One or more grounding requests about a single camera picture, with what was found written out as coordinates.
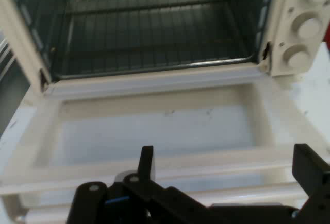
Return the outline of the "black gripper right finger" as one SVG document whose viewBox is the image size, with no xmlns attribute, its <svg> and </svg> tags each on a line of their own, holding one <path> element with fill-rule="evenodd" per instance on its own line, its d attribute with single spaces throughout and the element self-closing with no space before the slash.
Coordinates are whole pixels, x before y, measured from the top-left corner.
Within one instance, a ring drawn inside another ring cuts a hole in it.
<svg viewBox="0 0 330 224">
<path fill-rule="evenodd" d="M 296 223 L 329 223 L 329 165 L 307 144 L 296 144 L 292 174 L 308 195 Z"/>
</svg>

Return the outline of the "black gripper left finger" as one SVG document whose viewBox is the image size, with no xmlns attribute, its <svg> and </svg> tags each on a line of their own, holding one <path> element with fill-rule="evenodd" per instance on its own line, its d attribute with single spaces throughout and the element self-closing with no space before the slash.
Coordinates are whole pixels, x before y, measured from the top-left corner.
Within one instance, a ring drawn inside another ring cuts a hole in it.
<svg viewBox="0 0 330 224">
<path fill-rule="evenodd" d="M 67 223 L 202 223 L 206 207 L 174 187 L 152 180 L 153 146 L 142 147 L 137 172 L 108 187 L 103 182 L 80 185 Z"/>
</svg>

